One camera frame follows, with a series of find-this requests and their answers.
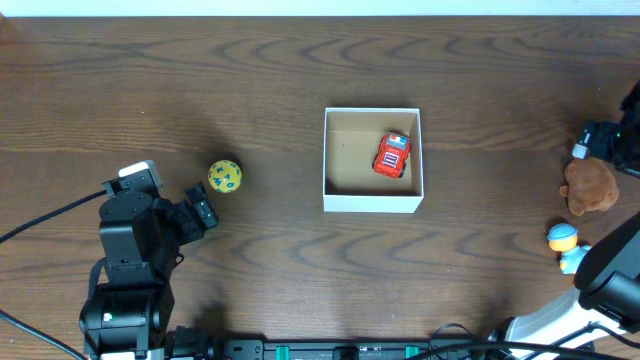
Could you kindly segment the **brown plush toy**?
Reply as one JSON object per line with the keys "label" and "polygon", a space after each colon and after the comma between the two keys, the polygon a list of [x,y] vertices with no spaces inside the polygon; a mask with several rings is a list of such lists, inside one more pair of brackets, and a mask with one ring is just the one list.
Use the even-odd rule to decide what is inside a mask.
{"label": "brown plush toy", "polygon": [[575,216],[607,211],[619,198],[616,179],[600,159],[574,159],[566,166],[564,177],[567,184],[559,188],[559,193]]}

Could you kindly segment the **yellow ball with blue letters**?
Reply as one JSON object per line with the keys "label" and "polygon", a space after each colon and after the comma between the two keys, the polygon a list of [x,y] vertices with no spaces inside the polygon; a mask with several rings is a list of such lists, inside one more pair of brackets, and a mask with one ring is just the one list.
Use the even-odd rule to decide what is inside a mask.
{"label": "yellow ball with blue letters", "polygon": [[220,193],[236,191],[241,186],[242,178],[240,166],[230,160],[216,161],[208,170],[209,184]]}

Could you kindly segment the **blue duck toy figure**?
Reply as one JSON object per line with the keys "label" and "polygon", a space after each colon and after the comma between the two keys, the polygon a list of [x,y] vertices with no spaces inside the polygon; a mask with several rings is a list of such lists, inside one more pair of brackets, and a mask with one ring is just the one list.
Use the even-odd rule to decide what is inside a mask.
{"label": "blue duck toy figure", "polygon": [[568,223],[553,225],[548,231],[547,241],[549,247],[560,254],[558,264],[565,275],[574,275],[591,250],[589,244],[579,242],[578,230]]}

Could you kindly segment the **red toy truck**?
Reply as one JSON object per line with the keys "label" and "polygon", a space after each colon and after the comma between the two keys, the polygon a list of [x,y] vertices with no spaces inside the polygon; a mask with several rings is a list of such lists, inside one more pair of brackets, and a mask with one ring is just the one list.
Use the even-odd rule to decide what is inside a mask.
{"label": "red toy truck", "polygon": [[393,179],[402,178],[411,150],[408,136],[395,132],[387,132],[381,139],[372,162],[375,173]]}

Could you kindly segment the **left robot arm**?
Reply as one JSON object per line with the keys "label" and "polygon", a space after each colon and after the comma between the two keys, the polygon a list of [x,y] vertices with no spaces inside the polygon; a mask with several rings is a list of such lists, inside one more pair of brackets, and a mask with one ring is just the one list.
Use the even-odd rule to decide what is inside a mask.
{"label": "left robot arm", "polygon": [[118,179],[103,187],[105,257],[91,270],[79,316],[84,352],[91,359],[113,353],[144,359],[166,343],[175,303],[170,278],[184,260],[180,247],[217,227],[218,217],[201,183],[178,203],[161,197],[155,185]]}

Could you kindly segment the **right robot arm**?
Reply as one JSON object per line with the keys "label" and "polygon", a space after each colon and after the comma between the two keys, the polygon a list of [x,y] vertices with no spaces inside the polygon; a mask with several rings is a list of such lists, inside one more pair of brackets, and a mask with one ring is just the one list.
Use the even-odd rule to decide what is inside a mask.
{"label": "right robot arm", "polygon": [[[570,211],[606,211],[619,190],[614,171],[639,175],[639,90],[622,100],[621,120],[585,123],[564,171],[560,193]],[[595,340],[610,336],[628,347],[639,330],[639,218],[633,216],[594,246],[558,223],[547,240],[559,255],[572,288],[529,315],[511,318],[494,331],[486,359],[595,359]]]}

